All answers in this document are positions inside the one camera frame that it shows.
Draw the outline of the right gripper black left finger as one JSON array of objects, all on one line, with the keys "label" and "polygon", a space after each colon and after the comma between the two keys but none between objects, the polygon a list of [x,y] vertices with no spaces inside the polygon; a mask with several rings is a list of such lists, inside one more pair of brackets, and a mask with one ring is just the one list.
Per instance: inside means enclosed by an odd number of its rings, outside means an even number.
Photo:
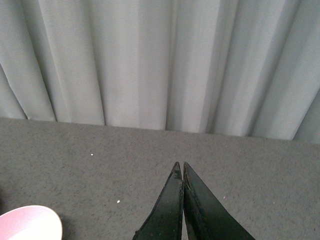
[{"label": "right gripper black left finger", "polygon": [[182,238],[184,180],[180,163],[173,168],[152,211],[135,232],[134,240],[180,240]]}]

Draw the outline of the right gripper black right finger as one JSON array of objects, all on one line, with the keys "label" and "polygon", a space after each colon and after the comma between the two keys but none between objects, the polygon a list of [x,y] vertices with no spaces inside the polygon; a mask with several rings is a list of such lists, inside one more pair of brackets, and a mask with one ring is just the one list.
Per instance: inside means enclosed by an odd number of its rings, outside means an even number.
[{"label": "right gripper black right finger", "polygon": [[190,240],[253,240],[224,208],[193,168],[183,164],[183,210]]}]

